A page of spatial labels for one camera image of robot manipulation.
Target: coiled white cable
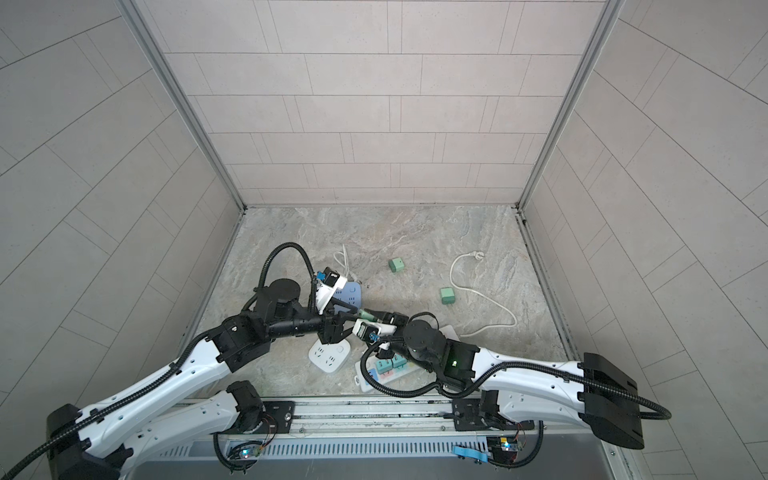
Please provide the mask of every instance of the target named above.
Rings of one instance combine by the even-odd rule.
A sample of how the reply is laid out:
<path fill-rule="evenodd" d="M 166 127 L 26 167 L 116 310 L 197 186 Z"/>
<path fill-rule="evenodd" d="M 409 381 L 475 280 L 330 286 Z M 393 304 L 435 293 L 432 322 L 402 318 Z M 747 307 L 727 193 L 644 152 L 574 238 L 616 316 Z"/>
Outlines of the coiled white cable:
<path fill-rule="evenodd" d="M 456 257 L 456 259 L 455 259 L 455 260 L 453 260 L 453 263 L 451 264 L 451 271 L 450 271 L 450 273 L 448 274 L 448 278 L 449 278 L 449 280 L 451 280 L 451 285 L 453 285 L 453 288 L 455 288 L 455 289 L 457 289 L 457 290 L 464 290 L 464 291 L 466 291 L 466 292 L 472 292 L 472 293 L 476 293 L 476 294 L 478 294 L 479 296 L 481 296 L 481 297 L 483 297 L 484 299 L 486 299 L 487 301 L 489 301 L 489 302 L 493 303 L 494 305 L 496 305 L 497 307 L 499 307 L 500 309 L 504 310 L 506 313 L 509 313 L 509 315 L 511 315 L 511 317 L 512 317 L 512 324 L 506 324 L 506 323 L 504 323 L 504 324 L 497 324 L 497 325 L 486 325 L 486 326 L 482 327 L 481 329 L 479 329 L 479 330 L 476 330 L 476 331 L 474 331 L 474 332 L 472 332 L 472 333 L 459 333 L 459 335 L 458 335 L 458 336 L 473 336 L 473 335 L 477 335 L 478 333 L 484 332 L 484 331 L 486 331 L 487 329 L 498 328 L 498 327 L 510 327 L 510 326 L 515 326 L 515 325 L 517 325 L 517 323 L 518 323 L 518 317 L 517 317 L 517 316 L 515 316 L 515 314 L 514 314 L 514 313 L 512 313 L 512 311 L 511 311 L 509 308 L 507 308 L 506 306 L 503 306 L 503 305 L 501 305 L 501 304 L 500 304 L 499 302 L 497 302 L 496 300 L 494 300 L 494 299 L 490 298 L 489 296 L 486 296 L 486 295 L 485 295 L 485 294 L 483 294 L 483 293 L 480 293 L 479 291 L 477 291 L 477 290 L 475 290 L 475 289 L 469 288 L 468 286 L 459 286 L 459 285 L 456 285 L 456 282 L 454 282 L 454 281 L 453 281 L 453 267 L 454 267 L 454 266 L 456 266 L 456 262 L 458 262 L 458 261 L 459 261 L 461 258 L 463 258 L 463 257 L 474 257 L 474 258 L 475 258 L 475 260 L 482 260 L 482 259 L 484 259 L 484 258 L 485 258 L 485 253 L 483 253 L 483 252 L 479 252 L 479 251 L 474 251 L 474 252 L 469 252 L 469 253 L 463 253 L 462 255 L 459 255 L 458 257 Z"/>
<path fill-rule="evenodd" d="M 352 278 L 353 282 L 358 282 L 359 283 L 359 279 L 358 279 L 357 275 L 355 275 L 355 273 L 353 273 L 349 269 L 349 257 L 346 254 L 346 246 L 343 243 L 342 243 L 342 246 L 341 246 L 341 250 L 342 251 L 340 251 L 340 252 L 333 252 L 333 259 L 336 261 L 336 263 L 341 265 L 341 267 L 344 269 L 344 271 L 342 273 L 343 276 L 345 276 L 346 278 Z M 343 257 L 343 261 L 339 260 L 336 257 L 336 255 L 341 255 Z"/>

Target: tiled wall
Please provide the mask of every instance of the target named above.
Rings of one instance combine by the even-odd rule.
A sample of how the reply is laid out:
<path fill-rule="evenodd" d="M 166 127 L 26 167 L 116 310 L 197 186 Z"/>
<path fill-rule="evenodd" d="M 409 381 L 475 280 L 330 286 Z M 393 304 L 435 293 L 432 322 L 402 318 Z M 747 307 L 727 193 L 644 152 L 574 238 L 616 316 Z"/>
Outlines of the tiled wall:
<path fill-rule="evenodd" d="M 768 474 L 767 31 L 628 0 L 525 211 L 577 347 L 673 413 L 656 480 Z"/>
<path fill-rule="evenodd" d="M 0 2 L 5 470 L 177 354 L 237 217 L 112 0 Z"/>
<path fill-rule="evenodd" d="M 603 7 L 137 4 L 247 204 L 517 201 Z"/>

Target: power outlet socket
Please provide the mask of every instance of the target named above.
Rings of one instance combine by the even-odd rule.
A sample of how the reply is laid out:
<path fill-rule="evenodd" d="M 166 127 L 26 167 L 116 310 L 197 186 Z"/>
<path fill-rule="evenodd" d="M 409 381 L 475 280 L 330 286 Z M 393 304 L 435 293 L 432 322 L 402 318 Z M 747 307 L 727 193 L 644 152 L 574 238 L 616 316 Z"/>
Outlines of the power outlet socket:
<path fill-rule="evenodd" d="M 349 356 L 350 350 L 352 350 L 352 347 L 346 340 L 327 345 L 323 345 L 317 340 L 310 349 L 309 358 L 310 362 L 317 365 L 317 368 L 325 373 L 334 373 L 341 368 L 341 365 Z"/>

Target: power strip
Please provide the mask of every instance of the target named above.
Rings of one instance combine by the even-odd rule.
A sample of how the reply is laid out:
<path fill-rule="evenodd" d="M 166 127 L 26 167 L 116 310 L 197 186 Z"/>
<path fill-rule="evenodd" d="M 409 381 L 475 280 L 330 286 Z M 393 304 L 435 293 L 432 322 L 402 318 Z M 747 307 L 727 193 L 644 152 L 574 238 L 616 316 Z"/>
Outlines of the power strip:
<path fill-rule="evenodd" d="M 334 373 L 349 356 L 350 350 L 352 347 L 346 340 L 328 345 L 323 345 L 317 340 L 310 349 L 310 362 L 317 365 L 325 373 Z"/>
<path fill-rule="evenodd" d="M 412 362 L 406 362 L 405 365 L 401 365 L 398 367 L 395 367 L 388 372 L 384 373 L 378 373 L 376 371 L 376 362 L 379 361 L 379 359 L 375 357 L 369 357 L 366 361 L 366 366 L 368 367 L 368 373 L 371 374 L 371 377 L 382 385 L 385 385 L 393 380 L 397 380 L 398 378 L 408 375 L 411 372 L 417 372 L 421 370 L 421 367 L 417 366 L 415 363 Z M 360 387 L 363 393 L 370 392 L 373 390 L 373 387 L 362 377 L 362 373 L 360 372 L 360 362 L 355 362 L 355 371 L 357 372 L 357 375 L 355 376 L 355 385 Z"/>

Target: blue connector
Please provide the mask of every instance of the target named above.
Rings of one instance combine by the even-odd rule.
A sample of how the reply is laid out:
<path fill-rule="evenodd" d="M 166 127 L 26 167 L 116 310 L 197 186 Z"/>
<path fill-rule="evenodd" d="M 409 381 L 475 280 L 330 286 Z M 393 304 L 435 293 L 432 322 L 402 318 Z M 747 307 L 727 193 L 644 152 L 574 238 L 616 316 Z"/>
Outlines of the blue connector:
<path fill-rule="evenodd" d="M 453 454 L 459 458 L 474 458 L 475 463 L 487 462 L 488 454 L 480 452 L 479 450 L 465 449 L 464 447 L 453 447 Z"/>

